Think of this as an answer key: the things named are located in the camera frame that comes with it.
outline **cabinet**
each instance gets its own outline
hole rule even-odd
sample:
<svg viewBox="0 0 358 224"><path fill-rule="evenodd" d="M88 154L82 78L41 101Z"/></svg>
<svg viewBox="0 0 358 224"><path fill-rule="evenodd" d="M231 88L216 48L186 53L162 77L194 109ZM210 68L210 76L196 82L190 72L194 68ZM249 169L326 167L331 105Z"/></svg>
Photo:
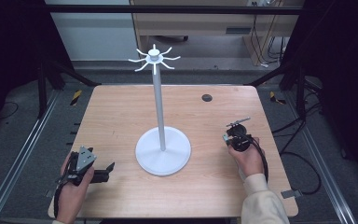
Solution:
<svg viewBox="0 0 358 224"><path fill-rule="evenodd" d="M132 5L160 6L229 6L246 7L246 0L131 0ZM274 1L270 7L302 7L303 0ZM141 51L147 51L148 37L151 35L241 35L251 53L254 64L258 64L257 55L265 52L272 36L290 36L296 24L297 16L258 15L255 34L254 15L214 15L214 14L140 14L133 13L134 28ZM252 47L260 43L256 51Z"/></svg>

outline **wall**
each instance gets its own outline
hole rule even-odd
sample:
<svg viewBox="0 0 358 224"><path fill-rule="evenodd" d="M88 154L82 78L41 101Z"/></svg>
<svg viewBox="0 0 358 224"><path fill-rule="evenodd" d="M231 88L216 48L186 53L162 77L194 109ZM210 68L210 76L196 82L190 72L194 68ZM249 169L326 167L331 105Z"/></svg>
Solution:
<svg viewBox="0 0 358 224"><path fill-rule="evenodd" d="M128 0L45 0L46 4L128 5ZM71 61L138 59L129 13L51 13Z"/></svg>

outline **white hook rack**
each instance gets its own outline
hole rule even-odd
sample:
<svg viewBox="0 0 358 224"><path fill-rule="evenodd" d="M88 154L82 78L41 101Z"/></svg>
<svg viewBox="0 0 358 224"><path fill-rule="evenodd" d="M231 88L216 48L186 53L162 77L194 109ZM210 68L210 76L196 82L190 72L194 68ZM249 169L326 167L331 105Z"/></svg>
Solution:
<svg viewBox="0 0 358 224"><path fill-rule="evenodd" d="M156 75L157 74L157 64L161 63L163 64L166 68L168 69L174 69L174 67L170 67L168 66L164 61L164 59L166 60L178 60L180 59L180 56L176 57L176 58L166 58L164 57L163 55L170 52L172 48L169 48L167 51L163 52L163 53L159 53L159 50L156 49L156 45L154 44L153 45L153 48L151 50L149 50L147 52L147 54L141 52L140 50L136 50L138 51L138 53L140 53L141 55L144 55L146 56L145 58L143 59L140 59L140 60L133 60L133 59L129 59L130 62L132 63L139 63L139 62L143 62L143 61L146 61L146 63L144 64L144 66L142 66L141 68L138 68L138 69L135 69L135 72L139 72L139 71L142 71L144 70L144 68L147 67L148 64L153 64L153 75Z"/></svg>
<svg viewBox="0 0 358 224"><path fill-rule="evenodd" d="M188 138L181 131L173 127L164 126L164 117L162 111L162 97L161 97L161 78L159 71L159 64L162 63L168 69L174 69L164 63L166 60L177 60L176 58L166 58L163 55L171 51L160 53L156 49L156 45L148 51L147 54L137 51L146 56L141 60L132 60L130 62L139 63L146 61L146 63L135 70L135 72L142 71L148 64L153 64L153 86L155 91L156 110L158 118L158 127L153 128L144 133L138 140L135 149L136 160L148 173L152 175L165 176L172 175L181 170L190 159L191 145Z"/></svg>

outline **sleeve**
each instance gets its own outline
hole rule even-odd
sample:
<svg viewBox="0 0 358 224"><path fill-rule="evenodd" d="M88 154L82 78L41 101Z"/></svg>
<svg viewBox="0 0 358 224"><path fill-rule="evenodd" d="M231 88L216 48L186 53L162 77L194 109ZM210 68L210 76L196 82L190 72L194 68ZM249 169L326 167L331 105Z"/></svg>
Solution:
<svg viewBox="0 0 358 224"><path fill-rule="evenodd" d="M246 177L243 185L247 194L243 201L241 223L289 223L283 204L269 190L263 174Z"/></svg>
<svg viewBox="0 0 358 224"><path fill-rule="evenodd" d="M57 220L54 220L52 224L65 224L65 223L57 221Z"/></svg>

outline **white pole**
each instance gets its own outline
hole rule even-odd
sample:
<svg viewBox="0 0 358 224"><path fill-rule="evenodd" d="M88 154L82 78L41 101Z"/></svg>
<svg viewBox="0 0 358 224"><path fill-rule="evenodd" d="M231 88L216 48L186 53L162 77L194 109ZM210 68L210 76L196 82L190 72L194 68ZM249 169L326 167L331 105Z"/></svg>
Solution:
<svg viewBox="0 0 358 224"><path fill-rule="evenodd" d="M164 117L162 112L162 97L161 97L161 79L159 74L159 65L155 64L155 70L153 74L153 86L155 91L155 101L158 120L158 133L159 144L161 151L165 151L165 132L164 132Z"/></svg>

